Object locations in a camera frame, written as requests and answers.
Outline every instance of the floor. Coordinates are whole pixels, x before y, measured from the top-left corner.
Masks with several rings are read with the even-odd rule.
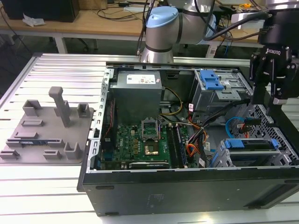
[[[31,52],[57,53],[55,42],[51,42],[48,37],[20,36]],[[14,36],[15,44],[10,46],[0,35],[0,97],[6,92],[11,83],[15,80],[21,70],[24,68],[31,54],[22,45],[19,38]],[[99,49],[93,49],[93,41],[85,40],[90,46],[88,52],[84,52],[84,45],[75,38],[66,38],[66,46],[70,54],[107,54],[107,55],[135,55],[135,41],[115,41],[98,40]],[[179,53],[179,46],[173,48],[174,56],[186,57],[205,57],[207,45],[189,45],[183,53]],[[217,58],[238,58],[249,59],[250,55],[256,51],[256,48],[228,47],[226,44],[221,46],[215,57]]]

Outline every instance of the power supply label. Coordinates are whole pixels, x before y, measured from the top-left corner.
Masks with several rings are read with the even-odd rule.
[[[156,84],[155,75],[129,74],[127,84]]]

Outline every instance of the green circuit board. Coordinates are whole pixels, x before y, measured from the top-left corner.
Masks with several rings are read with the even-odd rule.
[[[167,141],[166,126],[160,126],[160,139],[155,142],[142,140],[142,125],[125,126],[119,125],[117,128],[116,150],[113,161],[164,161],[171,167],[171,157]],[[182,142],[185,146],[189,138],[186,126],[180,127]],[[154,126],[146,127],[145,134],[155,134]]]

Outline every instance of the robotiq logo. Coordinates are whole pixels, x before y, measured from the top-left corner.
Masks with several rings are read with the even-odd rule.
[[[279,55],[280,56],[280,50],[272,50],[267,48],[266,54],[271,53],[271,54],[275,54],[275,55]]]

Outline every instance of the motherboard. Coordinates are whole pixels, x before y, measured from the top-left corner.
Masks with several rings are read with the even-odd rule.
[[[145,122],[140,125],[118,125],[115,150],[104,152],[101,164],[105,169],[193,168],[185,151],[189,139],[186,126],[157,125]]]

